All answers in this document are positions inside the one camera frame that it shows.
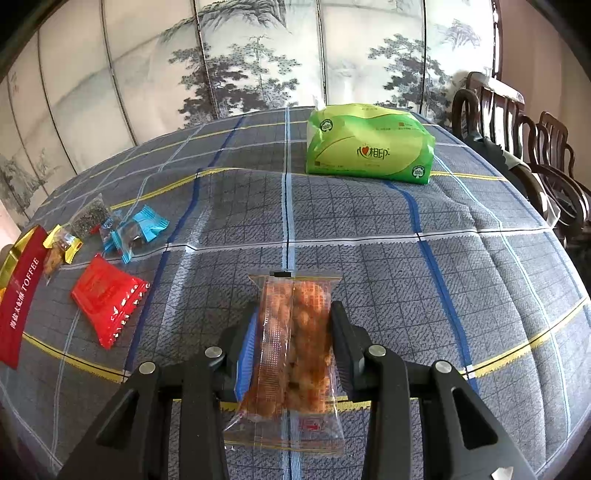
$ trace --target gray tablecloth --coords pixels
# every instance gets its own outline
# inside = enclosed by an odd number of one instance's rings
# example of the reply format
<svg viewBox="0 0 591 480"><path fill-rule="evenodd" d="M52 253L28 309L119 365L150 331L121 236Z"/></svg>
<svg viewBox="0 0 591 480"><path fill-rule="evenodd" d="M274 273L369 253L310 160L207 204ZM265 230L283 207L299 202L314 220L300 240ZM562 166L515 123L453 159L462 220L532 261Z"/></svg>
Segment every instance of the gray tablecloth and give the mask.
<svg viewBox="0 0 591 480"><path fill-rule="evenodd" d="M18 370L0 367L0 398L41 470L59 471L141 362L170 364L214 345L256 299L247 273L260 268L342 272L334 298L374 342L467 372L540 478L567 457L589 421L591 308L552 231L435 125L426 126L437 141L427 186L307 176L310 112L251 113L156 138L85 171L39 208L32 223L50 229L102 192L124 215L147 203L170 220L130 264L112 259L152 288L111 350L70 298L101 249L98 236L38 287ZM339 413L344 457L239 449L228 453L231 477L359 478L369 412L342 398ZM413 404L415 478L419 424Z"/></svg>

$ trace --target red candy wrapper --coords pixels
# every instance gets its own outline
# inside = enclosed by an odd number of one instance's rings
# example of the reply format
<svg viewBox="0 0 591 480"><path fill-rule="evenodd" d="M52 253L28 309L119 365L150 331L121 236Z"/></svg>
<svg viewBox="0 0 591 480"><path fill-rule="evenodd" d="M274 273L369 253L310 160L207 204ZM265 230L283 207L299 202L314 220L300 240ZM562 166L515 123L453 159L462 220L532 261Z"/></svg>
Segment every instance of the red candy wrapper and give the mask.
<svg viewBox="0 0 591 480"><path fill-rule="evenodd" d="M149 287L96 255L74 285L72 298L92 322L100 344L109 349Z"/></svg>

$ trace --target blue stripe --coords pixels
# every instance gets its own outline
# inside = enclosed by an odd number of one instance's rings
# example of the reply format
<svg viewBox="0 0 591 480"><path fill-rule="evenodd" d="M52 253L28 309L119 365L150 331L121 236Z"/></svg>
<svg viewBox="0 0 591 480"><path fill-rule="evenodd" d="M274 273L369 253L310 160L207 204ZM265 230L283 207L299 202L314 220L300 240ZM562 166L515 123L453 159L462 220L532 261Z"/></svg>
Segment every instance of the blue stripe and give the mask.
<svg viewBox="0 0 591 480"><path fill-rule="evenodd" d="M404 198L406 199L406 201L408 203L408 209L410 211L410 223L413 227L413 232L414 233L422 232L422 230L421 230L421 216L418 213L418 204L417 204L417 201L414 199L414 197L406 190L398 188L391 181L386 180L386 181L384 181L384 183L388 186L388 188L402 193L402 195L404 196Z"/></svg>
<svg viewBox="0 0 591 480"><path fill-rule="evenodd" d="M234 128L232 129L232 131L230 133L228 133L228 136L224 140L224 143L222 144L220 149L216 152L215 156L213 157L213 160L207 165L207 168L211 168L216 164L220 155L222 154L223 149L226 148L228 142L233 137L234 133L236 132L236 129L243 122L244 118L245 118L245 116L242 115L238 119L238 122L236 122L236 125L234 125ZM202 168L198 168L196 171L196 174L199 174L199 172L201 172L202 170L203 170ZM178 221L177 226L174 229L173 233L170 235L170 237L168 237L168 243L174 242L178 233L181 231L185 222L187 221L187 218L189 218L189 215L191 215L192 211L194 210L194 208L197 205L197 201L199 199L199 186L200 186L199 180L200 179L197 177L195 177L195 180L193 180L193 195L191 196L191 202L189 203L189 206L187 207L187 210L185 210L185 213L183 214L183 216ZM170 252L164 252L162 254L162 257L160 257L160 262L158 263L158 268L156 269L156 274L154 275L154 280L152 281L152 287L148 290L148 297L146 298L146 303L144 305L144 308L142 309L142 313L139 315L138 324L135 327L134 337L131 339L129 351L127 352L127 358L125 359L125 366L124 366L124 369L127 371L132 371L132 369L133 369L135 354L136 354L138 346L139 346L139 340L142 337L142 331L144 330L144 323L145 323L146 318L148 317L148 314L150 312L150 305L152 304L152 300L154 298L154 292L156 291L156 288L160 284L160 280L162 278L162 273L164 272L164 269L166 267L166 262L168 261L169 256L170 256Z"/></svg>
<svg viewBox="0 0 591 480"><path fill-rule="evenodd" d="M384 183L392 190L396 190L404 196L408 203L408 210L410 212L410 220L413 226L413 231L415 233L422 232L421 218L418 211L418 204L415 198L409 192L397 187L391 181L385 181ZM441 305L443 306L443 310L445 311L448 320L452 324L452 331L454 337L456 338L456 345L458 346L458 350L460 356L462 357L464 367L472 365L472 357L470 355L470 349L468 347L466 332L464 331L464 327L462 326L460 318L457 315L456 308L453 305L452 297L447 289L445 281L443 280L441 269L439 269L439 265L437 264L437 260L435 259L433 251L431 250L431 246L427 241L421 238L419 238L418 246L421 250L423 258L425 259L425 262L427 263L429 271L431 272L431 276L433 278L433 281L435 282L435 286L437 287L437 293L439 294L439 299L441 301ZM476 378L469 378L468 383L470 384L472 389L476 393L478 393L478 385L476 383Z"/></svg>

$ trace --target wall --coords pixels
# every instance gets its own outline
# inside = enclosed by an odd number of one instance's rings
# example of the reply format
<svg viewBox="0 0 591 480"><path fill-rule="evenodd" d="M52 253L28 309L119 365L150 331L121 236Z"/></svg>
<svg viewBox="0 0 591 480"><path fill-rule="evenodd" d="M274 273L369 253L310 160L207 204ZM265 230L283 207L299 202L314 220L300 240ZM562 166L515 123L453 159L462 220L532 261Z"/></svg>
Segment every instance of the wall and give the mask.
<svg viewBox="0 0 591 480"><path fill-rule="evenodd" d="M566 43L563 43L562 105L560 119L569 129L569 144L574 149L576 161L574 176L591 188L591 80L583 71Z"/></svg>
<svg viewBox="0 0 591 480"><path fill-rule="evenodd" d="M569 129L579 181L591 186L591 81L560 34L527 0L500 0L502 81L525 98L525 114L550 112Z"/></svg>
<svg viewBox="0 0 591 480"><path fill-rule="evenodd" d="M24 225L102 160L253 110L367 102L449 123L492 62L491 0L69 0L0 83L0 199Z"/></svg>

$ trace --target clear plastic bag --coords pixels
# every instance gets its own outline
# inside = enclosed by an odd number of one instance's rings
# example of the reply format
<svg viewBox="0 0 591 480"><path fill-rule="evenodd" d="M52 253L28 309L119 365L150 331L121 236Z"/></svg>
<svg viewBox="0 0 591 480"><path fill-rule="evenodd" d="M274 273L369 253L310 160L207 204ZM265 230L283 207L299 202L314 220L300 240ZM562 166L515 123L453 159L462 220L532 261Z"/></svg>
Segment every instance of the clear plastic bag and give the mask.
<svg viewBox="0 0 591 480"><path fill-rule="evenodd" d="M111 239L123 263L131 261L134 248L154 240L168 224L166 218L157 214L148 205L144 205L132 218L112 229Z"/></svg>
<svg viewBox="0 0 591 480"><path fill-rule="evenodd" d="M68 222L72 233L82 241L97 232L100 225L111 216L111 210L103 202L102 194L98 194L80 210L78 210Z"/></svg>
<svg viewBox="0 0 591 480"><path fill-rule="evenodd" d="M227 445L338 454L330 293L338 274L251 275L261 288L251 386L224 430Z"/></svg>
<svg viewBox="0 0 591 480"><path fill-rule="evenodd" d="M74 255L82 246L82 241L72 235L70 225L56 225L47 235L43 246L49 250L43 262L43 273L49 283L64 262L72 263Z"/></svg>
<svg viewBox="0 0 591 480"><path fill-rule="evenodd" d="M113 212L107 220L100 224L100 239L103 242L103 251L105 253L115 250L115 244L113 243L111 232L115 232L119 228L122 220L121 210L117 210L116 212Z"/></svg>

